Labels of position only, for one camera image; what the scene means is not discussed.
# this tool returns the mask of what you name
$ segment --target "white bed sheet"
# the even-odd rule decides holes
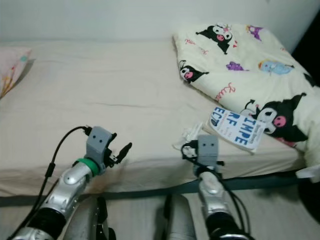
[[[79,125],[101,126],[133,146],[120,165],[94,179],[87,192],[168,188],[195,179],[173,149],[185,128],[206,121],[217,105],[180,80],[171,41],[101,43],[5,42],[32,48],[23,80],[0,100],[0,196],[36,195],[62,136]],[[62,145],[51,185],[85,154],[76,132]],[[299,169],[301,155],[264,135],[257,153],[219,141],[225,178]]]

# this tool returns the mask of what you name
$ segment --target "black cable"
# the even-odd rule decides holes
[[[60,140],[58,146],[56,147],[55,151],[54,151],[54,154],[53,154],[53,157],[52,157],[52,160],[46,170],[46,173],[45,173],[45,178],[42,182],[42,186],[41,186],[41,189],[39,191],[39,194],[37,195],[37,198],[32,206],[32,209],[30,210],[30,212],[28,213],[28,215],[25,217],[25,219],[22,221],[22,223],[16,228],[16,230],[13,232],[13,234],[11,236],[9,236],[7,238],[7,240],[11,240],[15,237],[15,235],[18,233],[18,231],[23,228],[24,226],[27,225],[27,223],[30,221],[30,219],[32,218],[32,216],[34,215],[34,213],[39,209],[39,207],[42,205],[42,203],[44,202],[44,200],[47,198],[47,196],[52,192],[52,190],[54,189],[54,187],[56,186],[56,184],[58,183],[58,179],[56,180],[56,182],[53,184],[53,186],[51,187],[50,191],[48,192],[48,194],[46,195],[46,197],[42,200],[42,202],[39,204],[40,200],[41,200],[41,197],[43,195],[43,192],[45,190],[45,187],[47,185],[47,182],[48,182],[48,179],[52,176],[52,173],[54,172],[54,169],[55,169],[55,160],[56,160],[56,156],[57,156],[57,153],[62,145],[62,143],[64,142],[64,140],[71,134],[73,133],[74,131],[76,130],[79,130],[79,129],[83,129],[84,132],[87,134],[88,131],[91,130],[90,127],[87,127],[87,126],[77,126],[73,129],[71,129],[70,131],[68,131],[64,136],[63,138]]]
[[[237,215],[238,215],[238,218],[239,218],[239,221],[240,221],[240,225],[241,225],[241,228],[244,232],[246,232],[246,228],[245,228],[245,223],[244,223],[244,219],[243,219],[243,216],[242,216],[242,213],[240,211],[240,208],[239,208],[239,205],[238,205],[238,202],[240,203],[241,207],[243,208],[243,211],[245,213],[245,217],[246,217],[246,223],[247,223],[247,232],[249,234],[251,234],[251,225],[250,225],[250,218],[249,218],[249,214],[248,214],[248,211],[247,211],[247,208],[246,206],[244,205],[244,203],[242,202],[242,200],[234,193],[232,192],[232,190],[224,183],[224,180],[212,169],[208,168],[206,165],[203,165],[199,162],[197,162],[196,160],[194,160],[194,158],[192,157],[187,157],[184,153],[183,153],[183,149],[184,147],[192,147],[194,148],[195,146],[193,145],[194,142],[192,143],[185,143],[182,147],[181,147],[181,153],[182,155],[184,156],[184,159],[188,160],[189,162],[197,165],[198,167],[201,167],[201,168],[205,168],[206,171],[212,173],[217,179],[218,181],[221,183],[221,185],[223,186],[223,188],[227,191],[227,193],[229,194],[233,204],[234,204],[234,207],[235,207],[235,210],[237,212]]]

